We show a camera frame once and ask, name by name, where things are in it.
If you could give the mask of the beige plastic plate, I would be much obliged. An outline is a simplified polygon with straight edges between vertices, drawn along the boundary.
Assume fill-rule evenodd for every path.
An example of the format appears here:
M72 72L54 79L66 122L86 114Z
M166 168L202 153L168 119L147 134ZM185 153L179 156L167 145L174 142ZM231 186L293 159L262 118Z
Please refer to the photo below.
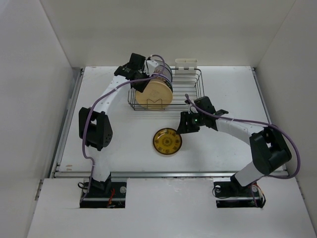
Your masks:
M153 79L142 93L136 91L135 99L145 109L163 110L172 102L173 93L166 83Z

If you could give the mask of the small yellow patterned plate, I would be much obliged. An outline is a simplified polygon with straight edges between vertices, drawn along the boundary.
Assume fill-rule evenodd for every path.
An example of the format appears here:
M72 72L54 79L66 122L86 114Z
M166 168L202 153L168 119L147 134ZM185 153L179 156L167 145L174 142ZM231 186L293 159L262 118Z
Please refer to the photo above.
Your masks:
M158 130L152 139L154 149L162 156L173 156L181 149L182 143L181 135L169 127Z

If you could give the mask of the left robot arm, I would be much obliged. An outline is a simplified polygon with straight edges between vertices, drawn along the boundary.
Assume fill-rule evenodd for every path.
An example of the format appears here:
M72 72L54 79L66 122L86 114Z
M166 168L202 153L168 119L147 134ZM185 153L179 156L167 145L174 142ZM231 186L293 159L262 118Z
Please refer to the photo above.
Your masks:
M129 62L119 66L103 94L89 107L82 107L79 111L79 137L82 139L82 154L91 161L89 180L82 184L83 196L91 192L104 197L111 190L111 172L105 159L94 158L86 151L88 147L101 151L106 148L112 139L109 114L115 109L117 103L132 88L143 91L149 81L153 79L157 67L151 58L132 53Z

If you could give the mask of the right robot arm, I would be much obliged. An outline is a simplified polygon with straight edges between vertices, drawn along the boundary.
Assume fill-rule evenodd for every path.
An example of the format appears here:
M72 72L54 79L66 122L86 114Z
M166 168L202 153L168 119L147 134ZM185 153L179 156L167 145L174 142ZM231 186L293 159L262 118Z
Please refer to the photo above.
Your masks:
M252 161L230 177L219 182L214 192L221 197L243 196L255 183L289 162L291 141L277 126L261 121L230 118L228 111L216 110L209 97L191 101L186 95L187 111L181 112L177 134L198 132L202 126L229 134L250 146Z

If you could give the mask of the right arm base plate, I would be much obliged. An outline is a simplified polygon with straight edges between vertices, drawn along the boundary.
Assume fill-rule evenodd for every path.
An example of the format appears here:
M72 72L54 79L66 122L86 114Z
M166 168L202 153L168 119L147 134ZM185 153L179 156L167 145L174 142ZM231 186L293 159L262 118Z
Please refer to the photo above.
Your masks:
M247 187L236 187L230 181L214 181L213 196L217 208L263 208L266 197L256 182Z

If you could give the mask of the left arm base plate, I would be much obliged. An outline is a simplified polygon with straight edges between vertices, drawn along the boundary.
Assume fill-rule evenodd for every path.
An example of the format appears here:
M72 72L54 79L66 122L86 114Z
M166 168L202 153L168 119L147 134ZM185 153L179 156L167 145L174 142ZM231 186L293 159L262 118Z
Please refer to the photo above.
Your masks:
M127 181L112 181L110 188L106 191L91 187L86 196L88 182L79 182L78 186L83 189L79 202L80 208L125 208Z

